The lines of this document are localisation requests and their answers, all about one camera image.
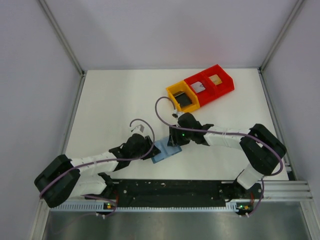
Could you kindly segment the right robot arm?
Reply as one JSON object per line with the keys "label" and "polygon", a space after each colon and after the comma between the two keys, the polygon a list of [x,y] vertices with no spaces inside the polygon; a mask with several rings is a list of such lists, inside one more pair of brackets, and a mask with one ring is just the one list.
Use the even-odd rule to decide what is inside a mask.
{"label": "right robot arm", "polygon": [[256,123],[248,129],[232,129],[214,124],[202,125],[189,112],[176,110],[172,116],[177,124],[169,127],[168,146],[183,146],[192,141],[198,145],[223,146],[244,152],[249,164],[237,176],[235,183],[245,190],[263,177],[271,176],[277,166],[278,172],[284,167],[282,158],[287,148],[263,124]]}

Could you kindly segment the blue leather card holder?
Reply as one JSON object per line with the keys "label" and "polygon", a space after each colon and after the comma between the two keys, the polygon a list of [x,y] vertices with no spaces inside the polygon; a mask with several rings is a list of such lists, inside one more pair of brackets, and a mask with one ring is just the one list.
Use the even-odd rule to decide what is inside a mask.
{"label": "blue leather card holder", "polygon": [[168,145],[170,143],[170,137],[164,137],[160,140],[157,140],[154,143],[154,146],[157,147],[160,150],[160,153],[157,153],[155,156],[151,158],[153,164],[157,164],[162,160],[165,160],[169,157],[172,157],[173,155],[176,155],[182,151],[182,148],[177,146],[171,146]]}

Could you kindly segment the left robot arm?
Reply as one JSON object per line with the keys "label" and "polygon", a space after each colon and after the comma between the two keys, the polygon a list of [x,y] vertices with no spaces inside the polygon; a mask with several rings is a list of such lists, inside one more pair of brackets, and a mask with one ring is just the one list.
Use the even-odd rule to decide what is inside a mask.
{"label": "left robot arm", "polygon": [[160,153],[149,136],[134,133],[120,146],[95,156],[57,156],[36,177],[34,184],[40,192],[40,198],[50,208],[80,197],[114,198],[112,172],[128,167],[134,160],[150,159]]}

